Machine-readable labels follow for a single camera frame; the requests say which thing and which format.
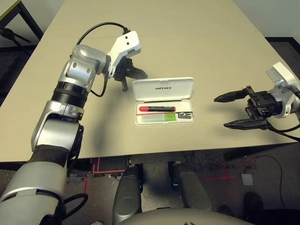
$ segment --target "table surface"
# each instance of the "table surface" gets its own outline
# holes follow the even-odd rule
[[[286,65],[232,0],[119,0],[115,4],[66,0],[0,108],[0,161],[30,158],[31,134],[72,48],[87,29],[106,21],[138,32],[142,52],[133,63],[149,78],[194,77],[190,101],[195,121],[138,127],[132,79],[126,93],[120,82],[111,79],[104,97],[89,94],[81,121],[85,127],[81,158],[292,142],[271,131],[223,126],[248,117],[247,99],[215,103],[215,97],[247,85],[256,91],[269,90],[273,83],[265,71],[278,61]],[[120,35],[121,29],[106,26],[82,44],[108,52]],[[101,92],[102,86],[99,75],[93,90]],[[294,115],[271,122],[277,128],[298,123]]]
[[[0,20],[5,17],[21,0],[1,0],[0,1]]]

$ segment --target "plastic case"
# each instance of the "plastic case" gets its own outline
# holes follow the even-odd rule
[[[190,98],[195,80],[192,77],[158,78],[133,81],[135,124],[155,126],[189,124],[194,118]],[[141,106],[174,106],[175,112],[141,112]]]

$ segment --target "cable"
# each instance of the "cable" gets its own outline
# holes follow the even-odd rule
[[[105,25],[114,25],[114,26],[118,26],[118,27],[121,27],[123,29],[123,34],[127,34],[130,32],[130,30],[123,26],[122,24],[119,24],[119,23],[116,23],[116,22],[102,22],[102,23],[99,23],[95,26],[93,26],[92,28],[88,29],[78,40],[77,44],[76,45],[79,45],[82,40],[89,34],[91,33],[94,29],[98,28],[98,27],[102,27],[102,26],[105,26]],[[97,97],[102,97],[105,93],[105,90],[106,90],[106,85],[107,85],[107,76],[105,76],[104,78],[104,85],[103,85],[103,89],[102,89],[102,93],[99,95],[97,94],[96,92],[94,92],[93,90],[90,90],[92,94],[96,95]]]
[[[279,166],[279,168],[280,168],[280,185],[279,185],[279,195],[280,195],[280,201],[281,201],[282,207],[285,209],[285,204],[284,204],[284,202],[283,202],[283,199],[282,199],[282,194],[281,194],[281,186],[282,186],[282,168],[281,168],[281,165],[280,165],[280,163],[278,162],[278,160],[277,160],[277,159],[275,159],[273,156],[261,155],[261,156],[257,156],[256,158],[257,158],[257,159],[259,159],[259,158],[261,158],[261,157],[269,157],[269,158],[272,158],[272,159],[274,159],[274,160],[277,162],[277,164],[278,164],[278,166]]]
[[[278,130],[278,129],[276,129],[275,127],[271,127],[273,130],[275,130],[276,132],[281,132],[281,133],[286,133],[286,132],[291,132],[291,131],[293,131],[293,130],[296,130],[296,129],[298,129],[298,128],[300,128],[300,123],[297,125],[297,126],[295,126],[295,127],[292,127],[292,128],[290,128],[290,129],[286,129],[286,130]]]
[[[102,27],[102,26],[105,26],[105,25],[114,25],[114,26],[118,26],[118,27],[121,27],[123,28],[123,31],[124,33],[123,34],[126,34],[129,32],[129,29],[124,27],[122,24],[119,24],[119,23],[116,23],[116,22],[102,22],[102,23],[99,23],[95,26],[93,26],[92,28],[88,29],[82,36],[81,38],[78,40],[77,44],[76,45],[79,45],[82,40],[89,34],[91,33],[94,29],[98,28],[98,27]]]
[[[85,194],[85,193],[76,194],[76,195],[73,195],[73,196],[67,198],[64,201],[64,204],[67,204],[67,203],[69,203],[71,201],[74,201],[74,200],[76,200],[78,198],[83,198],[82,202],[79,205],[77,205],[74,209],[72,209],[70,212],[66,213],[64,219],[70,217],[71,215],[73,215],[74,213],[76,213],[79,209],[81,209],[85,205],[85,203],[87,202],[89,196],[87,194]]]
[[[277,133],[277,134],[279,134],[279,135],[282,135],[282,136],[285,136],[285,137],[289,137],[289,138],[291,138],[291,139],[293,139],[293,140],[295,140],[295,141],[300,142],[300,138],[299,138],[299,137],[294,137],[294,136],[287,135],[287,134],[285,134],[285,133],[283,133],[283,132],[279,132],[279,131],[278,131],[277,129],[275,129],[274,127],[270,127],[270,128],[268,128],[268,130],[273,131],[273,132],[275,132],[275,133]]]
[[[69,174],[71,172],[71,170],[73,169],[73,167],[75,166],[75,164],[78,160],[78,157],[79,157],[79,153],[80,153],[80,151],[78,150],[76,155],[75,155],[75,158],[74,158],[73,162],[71,163],[70,167],[67,170],[67,174]]]
[[[104,84],[103,84],[103,89],[102,89],[102,93],[99,95],[97,94],[96,92],[94,92],[93,90],[90,90],[91,93],[93,93],[94,95],[96,95],[97,97],[102,97],[105,93],[105,90],[106,90],[106,85],[107,85],[107,81],[108,81],[108,78],[107,76],[105,75],[105,78],[104,78]]]

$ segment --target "open case lid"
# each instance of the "open case lid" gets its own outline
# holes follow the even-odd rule
[[[132,82],[137,101],[178,100],[192,95],[195,80],[192,77],[144,79]]]

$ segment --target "robot forearm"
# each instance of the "robot forearm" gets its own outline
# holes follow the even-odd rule
[[[64,219],[67,160],[79,154],[79,121],[95,76],[113,77],[122,57],[139,51],[135,31],[117,38],[107,55],[86,45],[74,47],[32,135],[32,157],[0,198],[1,224],[59,224]]]

